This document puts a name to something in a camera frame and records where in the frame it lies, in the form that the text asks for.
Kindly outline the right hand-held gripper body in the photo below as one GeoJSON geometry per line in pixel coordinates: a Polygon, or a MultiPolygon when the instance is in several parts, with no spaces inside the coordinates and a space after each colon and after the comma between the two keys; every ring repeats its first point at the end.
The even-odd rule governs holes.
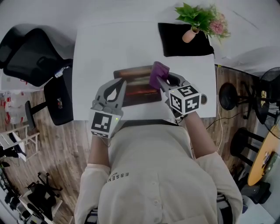
{"type": "Polygon", "coordinates": [[[174,117],[186,117],[189,113],[197,111],[201,105],[201,92],[188,81],[183,86],[173,86],[169,91],[170,103],[166,103],[174,117]]]}

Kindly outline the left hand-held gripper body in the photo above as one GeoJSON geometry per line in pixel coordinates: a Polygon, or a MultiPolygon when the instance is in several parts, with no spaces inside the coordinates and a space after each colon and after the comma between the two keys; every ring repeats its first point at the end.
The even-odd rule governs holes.
{"type": "Polygon", "coordinates": [[[90,109],[90,129],[92,135],[110,139],[123,116],[123,111],[94,100],[90,109]]]}

